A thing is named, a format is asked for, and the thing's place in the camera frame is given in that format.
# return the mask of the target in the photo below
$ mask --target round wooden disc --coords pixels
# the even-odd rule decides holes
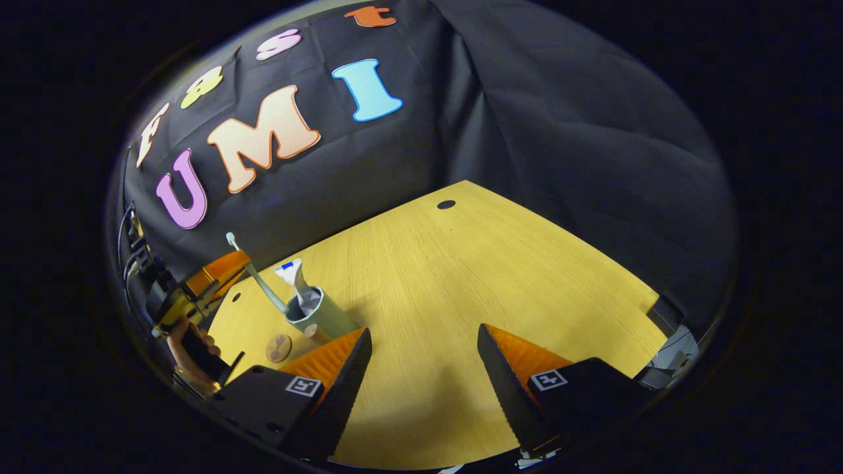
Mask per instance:
[[[293,340],[286,334],[279,334],[266,344],[266,358],[273,364],[283,361],[293,350]]]

